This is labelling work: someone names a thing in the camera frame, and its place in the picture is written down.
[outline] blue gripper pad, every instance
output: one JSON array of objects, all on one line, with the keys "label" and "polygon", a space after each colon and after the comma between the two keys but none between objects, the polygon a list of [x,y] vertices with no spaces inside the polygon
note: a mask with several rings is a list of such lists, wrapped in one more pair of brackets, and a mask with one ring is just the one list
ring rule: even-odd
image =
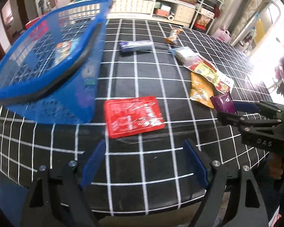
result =
[{"label": "blue gripper pad", "polygon": [[87,185],[90,185],[94,180],[96,172],[102,162],[102,159],[105,155],[106,143],[105,140],[101,140],[93,154],[88,158],[86,164],[82,169],[81,182],[80,186],[84,188]]},{"label": "blue gripper pad", "polygon": [[257,114],[259,113],[259,108],[254,103],[237,102],[233,101],[236,111]]},{"label": "blue gripper pad", "polygon": [[196,174],[198,183],[206,189],[212,180],[211,160],[207,154],[200,152],[198,147],[188,139],[182,143],[183,151]]}]

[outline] checkered tablecloth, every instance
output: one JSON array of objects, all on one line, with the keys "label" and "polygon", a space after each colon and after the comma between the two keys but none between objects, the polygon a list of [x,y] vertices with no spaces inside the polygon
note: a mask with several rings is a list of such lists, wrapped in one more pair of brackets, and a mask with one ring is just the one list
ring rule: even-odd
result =
[{"label": "checkered tablecloth", "polygon": [[[60,168],[105,139],[105,159],[85,195],[95,212],[118,215],[177,209],[201,200],[204,190],[186,166],[182,150],[187,138],[228,167],[258,166],[267,152],[241,144],[238,130],[221,126],[215,110],[189,100],[190,71],[168,53],[170,46],[164,40],[171,27],[145,20],[108,21],[96,111],[88,124],[37,124],[1,108],[0,170],[16,183],[29,186],[40,165]],[[208,35],[183,30],[178,46],[189,46],[230,76],[235,81],[234,100],[271,101],[262,82],[250,82],[253,66],[246,55]],[[132,40],[155,44],[151,51],[120,54],[118,42]],[[103,103],[139,96],[157,97],[166,128],[109,139]]]}]

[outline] roll of tape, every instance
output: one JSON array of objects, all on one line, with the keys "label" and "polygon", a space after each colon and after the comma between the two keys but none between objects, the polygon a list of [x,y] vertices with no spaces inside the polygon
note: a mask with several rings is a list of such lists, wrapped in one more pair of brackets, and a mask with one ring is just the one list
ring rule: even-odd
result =
[{"label": "roll of tape", "polygon": [[167,17],[167,19],[174,20],[175,18],[172,15],[170,15],[170,16]]}]

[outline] screw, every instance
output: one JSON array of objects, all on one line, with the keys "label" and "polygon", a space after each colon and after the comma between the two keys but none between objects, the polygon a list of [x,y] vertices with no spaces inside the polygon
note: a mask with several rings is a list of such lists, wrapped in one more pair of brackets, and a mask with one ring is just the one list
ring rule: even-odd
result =
[{"label": "screw", "polygon": [[249,166],[243,166],[242,167],[244,171],[248,172],[250,170]]},{"label": "screw", "polygon": [[212,162],[212,164],[213,164],[213,166],[215,166],[215,167],[219,167],[219,166],[221,165],[221,163],[220,163],[219,161],[217,161],[217,160],[214,160],[214,161]]},{"label": "screw", "polygon": [[45,171],[45,170],[46,170],[46,166],[45,165],[39,167],[39,171],[42,172],[42,171]]},{"label": "screw", "polygon": [[71,161],[68,163],[68,165],[69,165],[70,167],[74,167],[74,166],[77,165],[77,162],[76,162],[75,160],[71,160]]}]

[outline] blue plastic basket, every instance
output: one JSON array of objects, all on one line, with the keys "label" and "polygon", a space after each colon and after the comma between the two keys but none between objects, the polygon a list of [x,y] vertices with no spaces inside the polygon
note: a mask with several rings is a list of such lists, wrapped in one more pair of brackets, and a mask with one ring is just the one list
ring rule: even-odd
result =
[{"label": "blue plastic basket", "polygon": [[[111,0],[54,10],[30,27],[0,62],[0,105],[39,123],[78,124],[94,115]],[[79,38],[54,66],[55,47]]]}]

